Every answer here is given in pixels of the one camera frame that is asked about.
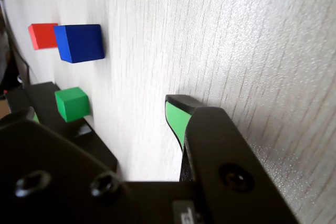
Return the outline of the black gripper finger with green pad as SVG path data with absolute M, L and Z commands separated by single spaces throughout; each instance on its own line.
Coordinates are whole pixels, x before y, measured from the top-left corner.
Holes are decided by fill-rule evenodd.
M 165 117 L 188 159 L 207 223 L 297 223 L 224 109 L 168 94 Z

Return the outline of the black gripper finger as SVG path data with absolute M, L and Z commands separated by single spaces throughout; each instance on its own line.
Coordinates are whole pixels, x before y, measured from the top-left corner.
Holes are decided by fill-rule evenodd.
M 29 116 L 1 119 L 1 223 L 139 222 L 114 172 Z

